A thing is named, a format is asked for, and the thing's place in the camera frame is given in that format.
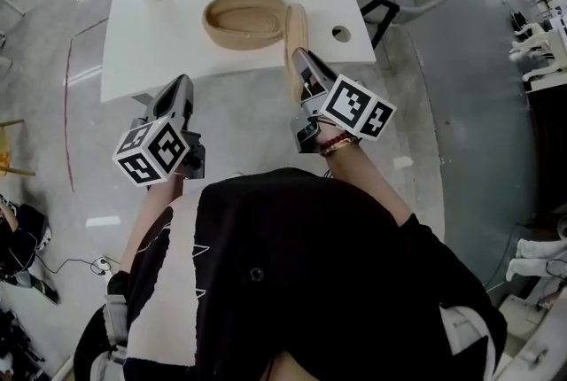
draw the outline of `red line on floor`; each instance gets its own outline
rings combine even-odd
[[[67,95],[69,91],[69,66],[71,65],[71,50],[73,49],[73,39],[69,43],[69,53],[67,53],[67,67],[65,70],[65,95],[63,103],[63,129],[65,131],[65,154],[67,162],[67,173],[69,174],[69,183],[71,184],[71,191],[74,193],[73,185],[73,172],[71,171],[71,159],[69,157],[69,147],[67,144]]]
[[[101,23],[106,22],[108,20],[108,18],[106,19],[102,19],[100,21],[98,21],[95,25],[91,25],[88,28],[85,28],[84,30],[80,31],[79,33],[77,33],[74,37],[77,37],[78,35],[82,35],[83,33],[85,33],[86,31],[89,31],[90,29],[94,28],[94,27],[98,27]]]

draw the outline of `wooden stick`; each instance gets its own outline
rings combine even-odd
[[[35,172],[30,172],[29,170],[19,170],[18,168],[2,166],[0,166],[0,172],[15,173],[16,175],[35,176]]]
[[[24,122],[24,121],[23,120],[12,120],[12,121],[0,122],[0,128],[3,128],[4,126],[11,126],[12,124],[20,124],[21,122]]]

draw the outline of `hole in table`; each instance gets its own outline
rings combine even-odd
[[[341,25],[334,27],[332,34],[333,37],[340,43],[348,43],[351,40],[351,32]]]

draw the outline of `concrete floor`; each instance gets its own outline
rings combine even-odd
[[[105,19],[112,0],[13,1],[28,14],[16,23],[7,11],[0,11],[0,27],[15,23],[2,52],[14,64],[7,73],[0,71],[0,121],[26,119],[23,127],[10,130],[12,164],[32,168],[37,176],[8,175],[0,181],[0,193],[49,216],[53,240],[42,257],[51,269],[67,258],[94,260],[103,253],[119,260],[144,189],[131,185],[111,155],[120,134],[144,109],[129,98],[100,104]],[[396,33],[406,39],[405,29]],[[71,39],[66,134],[73,190],[66,161],[63,87]],[[391,58],[380,50],[373,66],[340,69],[397,105],[379,143],[364,148],[420,220],[442,238],[443,190],[429,98],[415,52],[406,43],[398,49],[394,41]],[[397,63],[395,68],[390,60]],[[295,151],[289,130],[294,109],[286,86],[283,71],[196,82],[190,128],[203,134],[206,179],[188,187],[236,171],[252,174],[294,166],[324,173],[326,166],[318,156]],[[410,158],[413,164],[400,163],[400,158]],[[43,274],[59,292],[58,307],[36,291],[6,284],[0,284],[0,298],[3,307],[16,312],[52,374],[73,354],[86,322],[104,301],[105,284],[88,266],[76,263],[56,275]]]
[[[536,153],[521,74],[508,58],[509,14],[531,0],[448,0],[411,23],[437,130],[446,244],[491,288],[504,280],[535,210]],[[518,292],[519,279],[491,293]]]

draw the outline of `human arm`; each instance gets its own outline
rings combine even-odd
[[[10,225],[12,232],[15,232],[18,229],[18,219],[16,218],[12,210],[7,205],[0,202],[0,212],[2,212],[2,215],[8,222],[8,225]]]
[[[153,184],[144,197],[134,228],[122,255],[120,270],[130,272],[136,252],[145,234],[163,211],[183,194],[183,177],[172,175],[166,182]]]
[[[320,127],[321,133],[317,137],[319,144],[344,132],[330,124],[322,123]],[[399,227],[408,221],[412,214],[408,205],[358,144],[347,144],[332,152],[326,160],[334,178],[350,183],[372,196],[390,212]]]

